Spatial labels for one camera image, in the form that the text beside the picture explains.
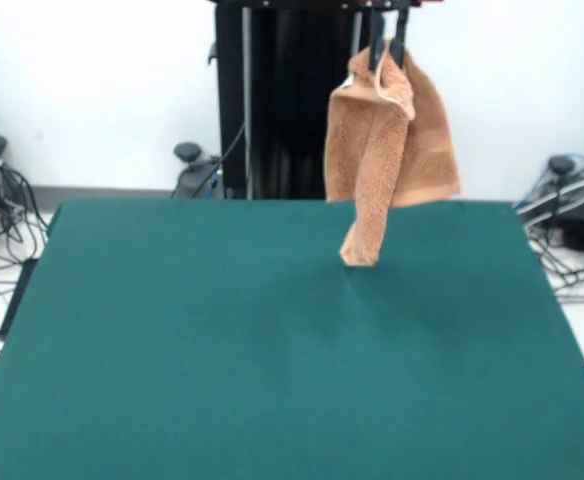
green table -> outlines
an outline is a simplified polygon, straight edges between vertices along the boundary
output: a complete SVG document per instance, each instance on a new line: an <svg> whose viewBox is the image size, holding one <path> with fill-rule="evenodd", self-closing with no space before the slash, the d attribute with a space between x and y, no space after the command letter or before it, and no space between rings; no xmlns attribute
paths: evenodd
<svg viewBox="0 0 584 480"><path fill-rule="evenodd" d="M64 205L0 358L0 480L584 480L584 361L506 206Z"/></svg>

terry cloth towel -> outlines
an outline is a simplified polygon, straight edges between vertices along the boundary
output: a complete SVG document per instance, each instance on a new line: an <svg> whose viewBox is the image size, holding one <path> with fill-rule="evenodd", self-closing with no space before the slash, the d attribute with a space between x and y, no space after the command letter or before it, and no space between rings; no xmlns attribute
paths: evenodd
<svg viewBox="0 0 584 480"><path fill-rule="evenodd" d="M379 258L388 209L445 199L460 182L445 108L408 52L404 69L385 52L368 70L369 48L349 63L350 84L330 97L325 151L329 202L356 201L341 247L348 266Z"/></svg>

orange towel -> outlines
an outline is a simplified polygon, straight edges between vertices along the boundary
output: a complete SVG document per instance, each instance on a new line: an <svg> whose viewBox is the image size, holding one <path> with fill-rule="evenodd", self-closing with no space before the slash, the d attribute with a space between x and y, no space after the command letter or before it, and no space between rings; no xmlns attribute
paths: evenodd
<svg viewBox="0 0 584 480"><path fill-rule="evenodd" d="M330 202L356 201L341 248L348 266L376 264L390 207L447 198L460 182L443 102L406 52L401 70L386 50L376 73L369 49L350 60L353 83L330 99L325 182Z"/></svg>

green felt surface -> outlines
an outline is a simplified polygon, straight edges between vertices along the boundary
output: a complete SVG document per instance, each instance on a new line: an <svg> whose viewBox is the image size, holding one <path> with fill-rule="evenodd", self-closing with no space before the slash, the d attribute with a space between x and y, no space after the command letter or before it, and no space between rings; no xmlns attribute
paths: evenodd
<svg viewBox="0 0 584 480"><path fill-rule="evenodd" d="M584 480L584 361L514 213L66 204L0 358L0 480Z"/></svg>

white wall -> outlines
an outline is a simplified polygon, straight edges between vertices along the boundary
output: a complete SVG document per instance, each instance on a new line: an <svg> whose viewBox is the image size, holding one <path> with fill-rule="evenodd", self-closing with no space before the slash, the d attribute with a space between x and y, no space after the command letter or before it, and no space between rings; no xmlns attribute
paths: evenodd
<svg viewBox="0 0 584 480"><path fill-rule="evenodd" d="M0 0L12 162L38 185L171 188L174 144L219 147L213 38L205 0ZM408 44L465 197L517 198L549 155L584 153L583 0L446 0L413 10Z"/></svg>

